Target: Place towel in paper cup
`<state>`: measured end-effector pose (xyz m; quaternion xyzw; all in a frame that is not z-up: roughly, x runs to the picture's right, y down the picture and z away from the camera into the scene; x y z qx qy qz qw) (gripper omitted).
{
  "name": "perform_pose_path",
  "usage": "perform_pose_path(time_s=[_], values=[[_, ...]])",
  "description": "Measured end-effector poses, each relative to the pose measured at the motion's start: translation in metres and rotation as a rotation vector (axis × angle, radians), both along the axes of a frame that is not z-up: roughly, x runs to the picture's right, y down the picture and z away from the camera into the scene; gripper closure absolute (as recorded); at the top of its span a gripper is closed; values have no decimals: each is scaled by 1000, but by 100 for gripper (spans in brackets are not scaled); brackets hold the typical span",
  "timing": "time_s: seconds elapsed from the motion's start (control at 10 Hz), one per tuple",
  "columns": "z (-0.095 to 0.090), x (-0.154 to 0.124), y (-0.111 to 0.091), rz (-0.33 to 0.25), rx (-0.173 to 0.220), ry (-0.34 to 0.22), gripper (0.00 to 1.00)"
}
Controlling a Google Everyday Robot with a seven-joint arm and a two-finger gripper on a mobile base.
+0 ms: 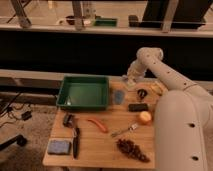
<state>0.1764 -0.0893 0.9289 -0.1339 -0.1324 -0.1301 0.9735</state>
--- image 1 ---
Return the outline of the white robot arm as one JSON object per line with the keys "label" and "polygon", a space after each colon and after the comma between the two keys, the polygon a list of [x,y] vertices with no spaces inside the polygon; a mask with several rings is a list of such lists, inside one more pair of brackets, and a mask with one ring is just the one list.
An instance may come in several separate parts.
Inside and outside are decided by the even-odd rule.
{"label": "white robot arm", "polygon": [[167,88],[154,112],[156,170],[208,171],[204,133],[213,130],[213,95],[162,59],[162,49],[143,47],[127,71],[131,86],[151,71]]}

